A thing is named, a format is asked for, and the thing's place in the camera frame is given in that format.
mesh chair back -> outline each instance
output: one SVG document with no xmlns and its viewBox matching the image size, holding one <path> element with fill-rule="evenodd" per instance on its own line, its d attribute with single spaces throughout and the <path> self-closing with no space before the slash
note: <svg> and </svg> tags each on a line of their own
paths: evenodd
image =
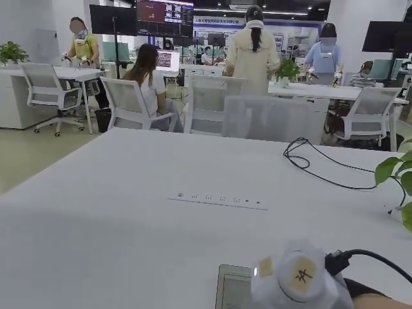
<svg viewBox="0 0 412 309">
<path fill-rule="evenodd" d="M 386 136 L 389 109 L 400 91 L 400 88 L 363 88 L 346 117 L 345 135 Z"/>
<path fill-rule="evenodd" d="M 225 97 L 240 95 L 247 79 L 189 75 L 189 112 L 186 133 L 221 135 Z"/>
<path fill-rule="evenodd" d="M 304 98 L 228 96 L 223 136 L 292 142 L 308 136 L 310 104 Z"/>
<path fill-rule="evenodd" d="M 51 64 L 22 63 L 21 67 L 29 87 L 62 89 Z"/>
<path fill-rule="evenodd" d="M 120 125 L 122 122 L 118 122 L 117 118 L 140 124 L 149 118 L 149 113 L 137 82 L 133 80 L 108 79 L 105 77 L 100 79 L 106 89 L 112 110 L 112 123 L 109 127 L 124 127 Z"/>
</svg>

trash bin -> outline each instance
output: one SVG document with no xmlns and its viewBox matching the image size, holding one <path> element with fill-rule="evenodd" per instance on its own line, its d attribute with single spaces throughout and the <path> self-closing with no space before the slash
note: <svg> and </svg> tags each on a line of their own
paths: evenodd
<svg viewBox="0 0 412 309">
<path fill-rule="evenodd" d="M 101 133 L 107 132 L 111 118 L 111 110 L 109 108 L 98 109 L 95 114 L 98 131 Z"/>
</svg>

tv screen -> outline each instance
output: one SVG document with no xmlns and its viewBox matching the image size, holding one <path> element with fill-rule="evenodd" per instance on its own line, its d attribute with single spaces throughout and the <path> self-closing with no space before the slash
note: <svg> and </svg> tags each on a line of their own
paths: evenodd
<svg viewBox="0 0 412 309">
<path fill-rule="evenodd" d="M 138 0 L 138 35 L 193 37 L 193 3 L 173 0 Z"/>
</svg>

black cable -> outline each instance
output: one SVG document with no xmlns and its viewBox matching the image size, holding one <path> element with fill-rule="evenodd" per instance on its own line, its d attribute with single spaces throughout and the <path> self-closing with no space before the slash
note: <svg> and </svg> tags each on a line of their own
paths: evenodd
<svg viewBox="0 0 412 309">
<path fill-rule="evenodd" d="M 332 161 L 332 162 L 334 162 L 334 163 L 336 163 L 336 164 L 339 164 L 339 165 L 341 165 L 341 166 L 343 166 L 343 167 L 348 167 L 348 168 L 350 168 L 350 169 L 356 169 L 356 170 L 358 170 L 358 171 L 364 171 L 364 172 L 372 173 L 372 174 L 375 173 L 375 171 L 371 171 L 371 170 L 369 170 L 369 169 L 363 169 L 363 168 L 361 168 L 361 167 L 355 167 L 355 166 L 351 166 L 351 165 L 348 165 L 348 164 L 344 164 L 344 163 L 338 162 L 337 160 L 334 160 L 334 159 L 331 158 L 330 156 L 324 154 L 322 151 L 320 151 L 318 148 L 316 148 L 307 138 L 303 138 L 303 137 L 299 137 L 299 138 L 297 138 L 296 140 L 294 140 L 293 142 L 291 142 L 291 143 L 288 145 L 288 147 L 285 149 L 285 151 L 283 152 L 283 156 L 284 156 L 285 158 L 287 158 L 287 159 L 289 160 L 289 162 L 290 162 L 292 165 L 296 166 L 298 169 L 300 169 L 300 170 L 302 170 L 302 171 L 304 171 L 304 172 L 306 172 L 306 173 L 308 173 L 308 174 L 310 174 L 310 175 L 312 175 L 312 176 L 314 176 L 314 177 L 316 177 L 316 178 L 318 178 L 318 179 L 320 179 L 320 180 L 323 180 L 323 181 L 325 181 L 325 182 L 331 183 L 331 184 L 333 184 L 333 185 L 337 185 L 338 187 L 342 187 L 342 188 L 345 188 L 345 189 L 351 189 L 351 190 L 358 190 L 358 191 L 372 190 L 372 189 L 375 189 L 375 188 L 377 187 L 376 185 L 374 185 L 373 187 L 351 187 L 351 186 L 349 186 L 349 185 L 343 185 L 343 184 L 341 184 L 341 183 L 333 182 L 333 181 L 331 181 L 331 180 L 329 180 L 329 179 L 326 179 L 326 178 L 324 178 L 324 177 L 322 177 L 322 176 L 319 176 L 319 175 L 317 175 L 317 174 L 309 171 L 308 168 L 310 167 L 310 161 L 309 161 L 308 159 L 306 159 L 306 158 L 304 158 L 304 157 L 302 157 L 302 156 L 291 155 L 291 152 L 292 152 L 293 150 L 295 150 L 295 149 L 297 149 L 297 148 L 299 148 L 299 147 L 301 147 L 301 146 L 303 146 L 303 145 L 305 145 L 305 144 L 310 145 L 313 149 L 315 149 L 318 153 L 320 153 L 322 156 L 324 156 L 324 157 L 327 158 L 328 160 L 330 160 L 330 161 Z M 304 165 L 299 165 L 299 164 L 298 164 L 296 161 L 294 161 L 293 159 L 300 159 L 300 160 L 304 161 L 305 164 L 304 164 Z M 402 202 L 401 202 L 401 204 L 400 204 L 400 206 L 402 206 L 403 203 L 405 202 L 405 199 L 406 199 L 405 189 L 403 188 L 402 184 L 398 181 L 398 179 L 397 179 L 396 177 L 391 176 L 391 178 L 392 178 L 393 180 L 395 180 L 395 181 L 400 185 L 400 187 L 402 188 L 402 191 L 403 191 L 403 193 L 404 193 L 404 197 L 403 197 Z"/>
<path fill-rule="evenodd" d="M 325 257 L 325 269 L 331 274 L 331 276 L 336 276 L 349 266 L 349 259 L 353 256 L 369 256 L 373 259 L 381 261 L 393 270 L 396 270 L 402 277 L 412 284 L 412 277 L 394 262 L 391 262 L 377 253 L 363 249 L 348 250 L 345 252 L 337 251 L 334 254 L 328 254 Z"/>
<path fill-rule="evenodd" d="M 412 284 L 412 277 L 405 270 L 401 269 L 394 262 L 391 262 L 390 260 L 384 258 L 383 256 L 380 256 L 377 253 L 374 253 L 372 251 L 362 250 L 362 249 L 349 250 L 346 252 L 349 255 L 349 258 L 351 258 L 352 256 L 369 256 L 371 258 L 377 259 L 378 261 L 381 261 L 382 263 L 385 263 L 387 264 L 387 266 L 396 270 L 402 277 L 404 277 L 406 280 L 409 281 L 409 283 Z"/>
</svg>

hand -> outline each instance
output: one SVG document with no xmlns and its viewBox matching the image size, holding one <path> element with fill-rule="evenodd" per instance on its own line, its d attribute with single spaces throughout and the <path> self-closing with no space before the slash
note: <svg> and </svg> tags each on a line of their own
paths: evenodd
<svg viewBox="0 0 412 309">
<path fill-rule="evenodd" d="M 88 67 L 90 67 L 90 65 L 91 65 L 91 61 L 90 61 L 90 60 L 85 60 L 85 61 L 82 61 L 82 62 L 80 63 L 80 67 L 81 67 L 81 68 L 88 68 Z"/>
<path fill-rule="evenodd" d="M 63 53 L 62 54 L 62 61 L 63 60 L 70 60 L 71 61 L 71 59 L 69 58 L 69 54 L 68 53 Z"/>
</svg>

